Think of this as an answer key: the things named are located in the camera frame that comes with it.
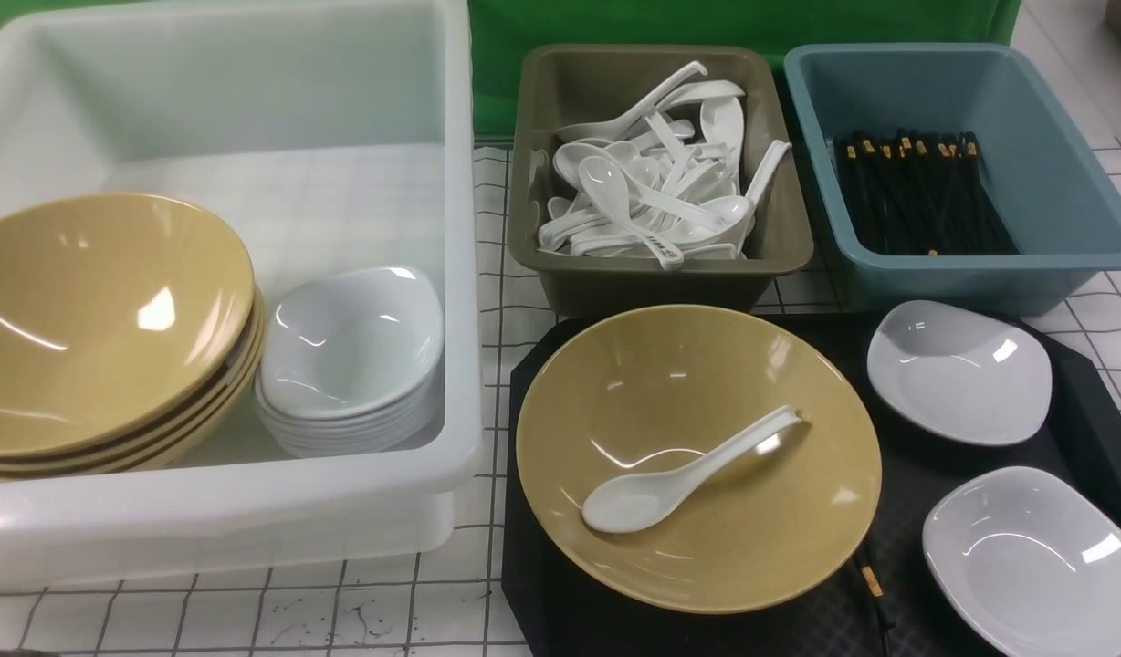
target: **white plastic bin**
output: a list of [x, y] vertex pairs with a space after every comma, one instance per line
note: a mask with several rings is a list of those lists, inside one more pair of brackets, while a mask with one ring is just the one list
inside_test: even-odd
[[[445, 304], [444, 413], [297, 461], [242, 399], [175, 469], [0, 483], [0, 587], [432, 549], [480, 420], [465, 0], [151, 1], [0, 34], [0, 216], [101, 189], [223, 216], [268, 302], [405, 262]], [[126, 276], [120, 271], [119, 276]]]

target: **black chopsticks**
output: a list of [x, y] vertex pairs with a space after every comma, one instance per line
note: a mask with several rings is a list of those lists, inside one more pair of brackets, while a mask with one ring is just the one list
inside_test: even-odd
[[858, 240], [884, 255], [1017, 255], [983, 187], [973, 132], [853, 132], [833, 142]]
[[886, 591], [881, 586], [878, 568], [878, 550], [873, 547], [873, 536], [865, 536], [864, 542], [853, 553], [853, 565], [858, 574], [864, 581], [865, 590], [869, 591], [869, 599], [873, 602], [873, 614], [878, 619], [878, 637], [881, 640], [882, 657], [892, 657], [892, 641], [889, 639], [889, 631], [897, 627], [897, 620], [890, 614], [886, 607]]

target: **white square dish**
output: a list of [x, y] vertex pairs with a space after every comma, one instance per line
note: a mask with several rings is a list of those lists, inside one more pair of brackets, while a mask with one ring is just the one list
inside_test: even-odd
[[1034, 468], [975, 478], [929, 512], [927, 564], [958, 616], [1010, 657], [1121, 655], [1121, 531]]

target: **stack of yellow bowls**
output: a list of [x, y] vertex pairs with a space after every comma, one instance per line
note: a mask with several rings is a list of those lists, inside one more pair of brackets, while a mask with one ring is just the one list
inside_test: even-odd
[[0, 482], [168, 465], [256, 373], [263, 299], [235, 232], [147, 194], [0, 220]]

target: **green backdrop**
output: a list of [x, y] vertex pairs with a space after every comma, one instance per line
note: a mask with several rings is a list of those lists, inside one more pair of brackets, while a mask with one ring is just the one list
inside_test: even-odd
[[[26, 12], [128, 0], [0, 0]], [[803, 43], [1010, 41], [1019, 0], [470, 0], [475, 130], [513, 132], [524, 55], [547, 43], [742, 46], [779, 66]]]

